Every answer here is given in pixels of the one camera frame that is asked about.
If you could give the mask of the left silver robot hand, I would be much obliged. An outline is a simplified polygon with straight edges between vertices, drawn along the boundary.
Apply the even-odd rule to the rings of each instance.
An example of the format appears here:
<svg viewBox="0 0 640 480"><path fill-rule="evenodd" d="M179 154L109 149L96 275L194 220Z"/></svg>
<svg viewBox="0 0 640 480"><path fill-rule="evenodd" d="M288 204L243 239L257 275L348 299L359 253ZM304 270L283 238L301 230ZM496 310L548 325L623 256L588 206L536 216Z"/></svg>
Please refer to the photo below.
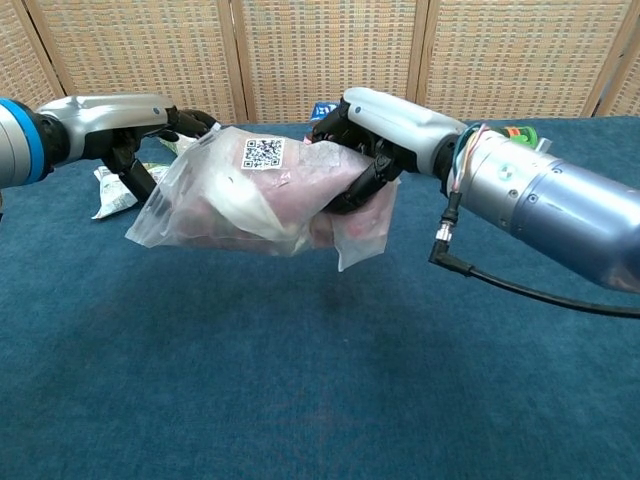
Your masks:
<svg viewBox="0 0 640 480"><path fill-rule="evenodd" d="M144 138L198 139L220 127L210 114L180 109L168 97L153 93L72 95L38 107L37 113L58 136L61 149L54 154L55 166L100 160L141 203L156 187L136 158Z"/></svg>

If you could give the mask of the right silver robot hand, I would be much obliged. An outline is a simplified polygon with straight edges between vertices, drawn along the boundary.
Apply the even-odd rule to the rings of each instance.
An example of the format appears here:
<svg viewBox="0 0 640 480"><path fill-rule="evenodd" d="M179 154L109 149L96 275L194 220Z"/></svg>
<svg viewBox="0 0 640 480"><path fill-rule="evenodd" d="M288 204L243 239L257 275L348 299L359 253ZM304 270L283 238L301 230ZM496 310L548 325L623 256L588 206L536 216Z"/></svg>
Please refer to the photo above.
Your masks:
<svg viewBox="0 0 640 480"><path fill-rule="evenodd" d="M389 93L368 87L345 90L338 106L315 123L310 140L345 146L371 163L325 210L349 214L404 171L436 178L445 189L456 142L466 128L454 118Z"/></svg>

